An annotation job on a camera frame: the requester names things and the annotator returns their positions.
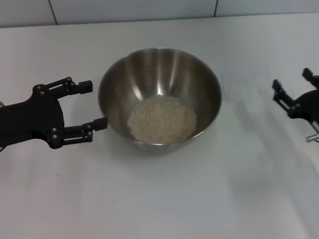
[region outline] metal bowl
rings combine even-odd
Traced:
[[[178,97],[193,107],[196,129],[186,141],[143,143],[131,134],[127,121],[134,106],[157,95]],[[109,124],[129,143],[148,152],[166,152],[190,142],[214,122],[222,93],[215,74],[198,58],[179,50],[150,48],[114,63],[102,78],[98,100]]]

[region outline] bowl rim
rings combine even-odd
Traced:
[[[115,128],[112,127],[112,129],[114,129],[116,131],[116,133],[118,133],[120,136],[124,137],[125,139],[128,139],[128,140],[131,140],[135,143],[138,143],[138,144],[142,144],[142,145],[154,145],[154,146],[171,146],[171,145],[177,145],[177,144],[181,144],[181,143],[185,143],[185,142],[188,142],[190,140],[193,140],[194,138],[200,136],[202,133],[204,133],[204,131],[206,131],[216,120],[216,118],[218,117],[219,115],[219,112],[220,112],[220,109],[221,109],[221,105],[222,105],[222,101],[223,101],[223,94],[222,94],[222,88],[221,88],[221,85],[220,85],[220,82],[217,78],[217,76],[215,75],[215,73],[212,71],[212,69],[204,62],[202,61],[201,59],[199,59],[198,57],[188,53],[188,52],[185,52],[185,51],[182,51],[182,50],[178,50],[178,49],[173,49],[173,48],[167,48],[167,47],[150,47],[150,48],[144,48],[144,49],[141,49],[141,50],[137,50],[137,51],[133,51],[123,57],[121,57],[120,59],[118,59],[116,62],[114,62],[109,68],[108,70],[105,72],[105,74],[103,75],[102,79],[101,79],[101,82],[100,82],[100,85],[99,85],[99,90],[98,90],[98,103],[99,103],[99,108],[100,108],[100,111],[102,113],[102,115],[104,117],[105,114],[102,110],[102,107],[101,107],[101,103],[100,103],[100,94],[101,94],[101,85],[102,85],[102,82],[104,81],[105,79],[105,76],[109,73],[109,71],[111,70],[111,68],[113,68],[113,66],[115,66],[118,62],[122,61],[124,58],[128,57],[128,56],[131,56],[135,53],[138,53],[138,52],[143,52],[143,51],[148,51],[148,50],[155,50],[155,49],[166,49],[166,50],[173,50],[173,51],[177,51],[177,52],[181,52],[183,54],[186,54],[186,55],[189,55],[189,56],[192,56],[194,57],[196,60],[198,60],[199,62],[201,62],[203,64],[204,67],[207,68],[207,70],[215,77],[216,81],[217,81],[217,85],[218,85],[218,89],[219,89],[219,92],[220,92],[220,104],[219,104],[219,108],[217,110],[217,113],[214,117],[214,119],[210,122],[210,124],[205,128],[203,129],[201,132],[199,132],[198,134],[192,136],[192,137],[189,137],[187,138],[186,140],[182,141],[182,142],[178,142],[178,143],[145,143],[145,142],[141,142],[141,141],[138,141],[136,139],[131,139],[129,137],[127,137],[126,135],[122,134],[121,132],[118,132]]]

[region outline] white tabletop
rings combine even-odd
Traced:
[[[319,74],[319,14],[0,29],[0,100],[29,98],[67,76],[93,93],[60,100],[66,126],[100,118],[97,89],[119,58],[149,47],[191,53],[215,72],[223,105],[203,136],[148,155],[111,127],[92,143],[52,150],[41,140],[0,153],[0,238],[307,239],[319,237],[319,145],[272,101]]]

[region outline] tile grout line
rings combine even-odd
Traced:
[[[217,12],[217,5],[218,5],[218,0],[216,0],[216,6],[215,6],[214,17],[216,17],[216,12]]]
[[[55,21],[55,25],[58,25],[58,21],[56,20],[56,17],[55,17],[54,11],[53,11],[53,7],[52,7],[52,4],[51,4],[51,1],[50,1],[50,0],[48,0],[48,2],[49,2],[50,9],[51,9],[51,12],[52,12],[52,15],[53,15],[54,21]]]

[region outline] uncooked rice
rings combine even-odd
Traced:
[[[135,106],[128,126],[140,142],[178,143],[195,131],[196,114],[179,98],[158,95]]]

